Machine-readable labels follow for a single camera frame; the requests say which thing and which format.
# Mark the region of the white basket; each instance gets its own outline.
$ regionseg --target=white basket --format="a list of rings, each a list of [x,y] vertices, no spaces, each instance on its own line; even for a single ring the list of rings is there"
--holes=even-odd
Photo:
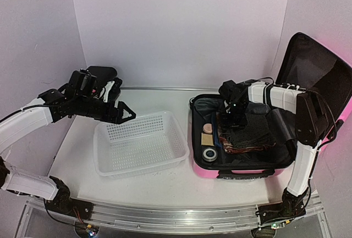
[[[122,125],[98,124],[93,152],[97,173],[114,179],[176,167],[189,155],[171,112],[144,115]]]

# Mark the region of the pink suitcase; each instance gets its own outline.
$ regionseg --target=pink suitcase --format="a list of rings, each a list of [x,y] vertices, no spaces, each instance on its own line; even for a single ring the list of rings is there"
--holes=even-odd
[[[329,104],[338,129],[352,111],[352,68],[333,52],[303,33],[295,34],[276,79],[277,84],[290,83],[304,88],[317,88]],[[268,151],[228,154],[214,135],[218,153],[213,162],[202,158],[201,133],[205,123],[212,123],[217,130],[215,114],[217,103],[222,103],[219,94],[199,95],[191,100],[192,146],[194,172],[203,178],[255,179],[280,174],[292,164],[296,153],[294,116],[280,109],[270,108],[265,112],[251,105],[249,111],[265,116],[277,144]],[[331,138],[331,131],[326,138]]]

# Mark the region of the white table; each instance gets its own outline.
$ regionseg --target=white table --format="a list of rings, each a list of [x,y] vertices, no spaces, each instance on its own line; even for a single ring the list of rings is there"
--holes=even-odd
[[[217,208],[281,200],[292,165],[279,176],[254,181],[204,179],[192,169],[189,99],[204,91],[123,90],[124,101],[137,115],[174,113],[191,150],[186,161],[157,173],[112,180],[100,177],[93,163],[93,134],[98,121],[76,117],[54,160],[50,175],[62,179],[71,196],[90,201],[143,207]]]

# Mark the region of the gray wall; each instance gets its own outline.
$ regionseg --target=gray wall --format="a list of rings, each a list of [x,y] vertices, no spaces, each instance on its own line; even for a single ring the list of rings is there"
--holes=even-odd
[[[270,73],[287,0],[74,0],[88,65],[124,86],[220,87]]]
[[[352,65],[352,0],[288,0],[273,76],[298,31],[317,39]],[[314,174],[334,237],[351,237],[352,117],[318,159]]]
[[[0,1],[0,117],[84,68],[73,0]],[[46,175],[68,128],[64,119],[13,145],[8,159]],[[0,237],[12,237],[25,198],[0,191]]]

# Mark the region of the black suitcase handle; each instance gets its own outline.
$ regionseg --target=black suitcase handle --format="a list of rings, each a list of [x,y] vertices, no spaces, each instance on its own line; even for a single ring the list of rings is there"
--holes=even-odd
[[[272,176],[275,169],[267,169],[259,173],[233,173],[231,170],[219,171],[218,179],[260,179]]]

